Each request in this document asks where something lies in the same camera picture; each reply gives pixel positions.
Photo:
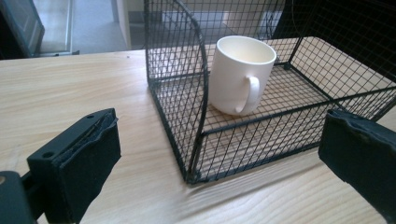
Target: floor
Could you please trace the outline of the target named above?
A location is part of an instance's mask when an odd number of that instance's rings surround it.
[[[42,56],[127,50],[110,0],[34,0],[46,33]]]

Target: wooden table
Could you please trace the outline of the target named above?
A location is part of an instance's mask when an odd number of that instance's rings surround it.
[[[0,170],[25,174],[26,158],[50,139],[115,107],[122,158],[82,223],[385,223],[316,150],[187,186],[145,67],[143,50],[0,62]],[[395,118],[394,108],[380,123],[396,130]]]

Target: metal mesh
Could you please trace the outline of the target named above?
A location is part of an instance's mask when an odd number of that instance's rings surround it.
[[[395,12],[376,1],[146,0],[148,84],[185,180],[217,180],[315,147],[329,109],[379,119],[396,104]],[[226,35],[277,52],[259,107],[244,117],[207,101]]]

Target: mug rim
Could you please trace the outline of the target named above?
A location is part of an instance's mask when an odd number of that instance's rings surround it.
[[[263,62],[263,63],[254,63],[254,62],[247,62],[247,61],[239,60],[239,59],[237,59],[237,58],[235,58],[235,57],[230,56],[229,54],[226,54],[226,53],[224,52],[224,50],[219,46],[220,41],[222,41],[222,40],[224,40],[224,39],[229,39],[229,38],[245,38],[245,39],[249,39],[249,40],[251,40],[251,41],[255,41],[255,42],[257,42],[257,43],[260,43],[260,44],[264,45],[265,47],[267,47],[268,49],[270,49],[270,50],[274,53],[274,57],[273,57],[271,60],[269,60],[269,61],[267,61],[267,62]],[[216,43],[216,48],[217,48],[225,57],[230,58],[230,59],[235,60],[235,61],[240,62],[240,63],[261,65],[261,64],[273,63],[273,62],[276,60],[276,51],[275,51],[271,46],[269,46],[268,44],[264,43],[263,41],[260,41],[260,40],[258,40],[258,39],[255,39],[255,38],[252,38],[252,37],[248,37],[248,36],[243,36],[243,35],[227,35],[227,36],[224,36],[224,37],[222,37],[222,38],[220,38],[220,39],[218,40],[218,42]]]

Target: coffee cup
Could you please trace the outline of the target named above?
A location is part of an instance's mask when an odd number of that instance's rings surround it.
[[[276,60],[264,42],[240,35],[221,38],[209,76],[209,103],[236,116],[254,111],[262,98]]]

